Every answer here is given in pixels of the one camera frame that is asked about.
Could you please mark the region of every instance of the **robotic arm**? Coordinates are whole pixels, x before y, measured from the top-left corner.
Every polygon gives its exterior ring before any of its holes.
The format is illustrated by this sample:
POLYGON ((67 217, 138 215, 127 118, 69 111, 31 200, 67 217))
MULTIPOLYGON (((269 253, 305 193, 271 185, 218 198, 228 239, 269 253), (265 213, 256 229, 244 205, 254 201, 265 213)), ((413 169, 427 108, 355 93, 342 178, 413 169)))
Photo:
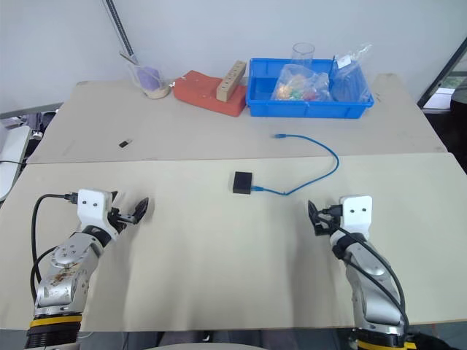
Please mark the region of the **robotic arm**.
MULTIPOLYGON (((34 320, 25 349, 80 348, 76 339, 90 277, 106 245, 117 240, 127 223, 136 225, 146 213, 149 202, 145 198, 132 215, 121 214, 119 209, 112 208, 116 195, 116 192, 100 190, 80 190, 77 193, 81 228, 53 250, 49 270, 37 290, 34 320)), ((34 280, 34 268, 31 278, 34 280)))
POLYGON ((346 264, 358 348, 415 349, 414 343, 406 341, 409 325, 404 294, 393 286, 392 278, 398 287, 400 284, 387 261, 368 242, 371 208, 368 195, 343 197, 339 205, 321 211, 308 202, 315 234, 330 236, 333 253, 346 264))

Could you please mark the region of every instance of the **blue ethernet cable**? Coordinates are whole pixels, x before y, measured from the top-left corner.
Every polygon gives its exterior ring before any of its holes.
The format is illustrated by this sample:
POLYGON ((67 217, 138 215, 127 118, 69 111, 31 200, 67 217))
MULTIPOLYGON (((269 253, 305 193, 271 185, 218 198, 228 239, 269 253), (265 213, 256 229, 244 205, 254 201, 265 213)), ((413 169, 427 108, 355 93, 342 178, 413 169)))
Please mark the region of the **blue ethernet cable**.
POLYGON ((334 169, 329 171, 325 175, 319 176, 316 179, 305 182, 304 184, 301 184, 300 186, 298 186, 298 187, 296 187, 293 190, 290 190, 288 192, 279 192, 279 191, 271 190, 269 188, 265 188, 265 187, 261 187, 261 186, 252 186, 251 187, 252 191, 270 192, 270 193, 274 193, 275 195, 291 195, 292 193, 304 188, 305 186, 308 186, 309 184, 312 184, 312 183, 314 183, 316 181, 320 181, 321 179, 324 179, 324 178, 330 176, 339 167, 339 164, 340 164, 339 157, 337 156, 337 154, 331 148, 329 148, 325 144, 322 144, 321 142, 316 141, 315 139, 312 139, 311 137, 303 136, 303 135, 292 135, 292 134, 288 134, 288 133, 277 133, 277 134, 274 135, 274 138, 276 138, 276 139, 285 139, 286 137, 296 137, 297 139, 307 140, 307 141, 313 142, 313 143, 321 146, 322 148, 326 149, 329 153, 331 153, 334 156, 334 158, 336 158, 336 166, 334 166, 334 169))

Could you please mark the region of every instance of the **plastic bag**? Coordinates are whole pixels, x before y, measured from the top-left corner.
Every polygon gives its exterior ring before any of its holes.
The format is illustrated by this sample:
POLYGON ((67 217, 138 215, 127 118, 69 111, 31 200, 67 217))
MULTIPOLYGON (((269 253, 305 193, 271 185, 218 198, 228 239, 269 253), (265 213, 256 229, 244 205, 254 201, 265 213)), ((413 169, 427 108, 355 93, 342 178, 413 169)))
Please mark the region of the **plastic bag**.
POLYGON ((330 101, 329 77, 297 64, 286 64, 272 93, 273 100, 330 101))
POLYGON ((371 44, 365 44, 354 52, 334 56, 329 90, 335 101, 367 102, 370 98, 371 91, 361 69, 370 49, 371 44))

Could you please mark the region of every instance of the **purple cloth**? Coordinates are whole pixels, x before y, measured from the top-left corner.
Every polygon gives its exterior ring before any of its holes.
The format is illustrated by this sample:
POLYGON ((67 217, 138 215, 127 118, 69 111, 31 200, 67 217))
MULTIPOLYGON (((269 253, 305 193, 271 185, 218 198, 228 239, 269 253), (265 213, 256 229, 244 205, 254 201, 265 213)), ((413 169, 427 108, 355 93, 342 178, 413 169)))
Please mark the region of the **purple cloth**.
POLYGON ((138 76, 139 84, 145 90, 154 91, 157 90, 161 84, 159 79, 159 71, 151 67, 136 67, 136 75, 138 76))

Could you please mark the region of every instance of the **yellow stripe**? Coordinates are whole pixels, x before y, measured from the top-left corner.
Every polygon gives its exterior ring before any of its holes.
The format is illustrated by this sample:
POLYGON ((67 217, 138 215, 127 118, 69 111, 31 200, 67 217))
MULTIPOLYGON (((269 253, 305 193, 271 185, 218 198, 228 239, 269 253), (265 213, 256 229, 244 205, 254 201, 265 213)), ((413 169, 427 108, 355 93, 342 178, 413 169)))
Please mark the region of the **yellow stripe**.
POLYGON ((370 344, 370 343, 365 343, 364 341, 358 341, 357 345, 358 345, 359 348, 362 348, 362 349, 365 349, 365 350, 388 350, 388 349, 390 349, 390 350, 397 350, 397 349, 407 350, 407 349, 417 349, 417 347, 415 346, 415 343, 408 343, 408 342, 406 342, 404 344, 403 348, 393 348, 391 346, 374 345, 374 344, 370 344))
POLYGON ((67 323, 67 322, 81 322, 82 316, 60 316, 50 317, 48 319, 35 319, 29 327, 45 326, 47 324, 67 323))

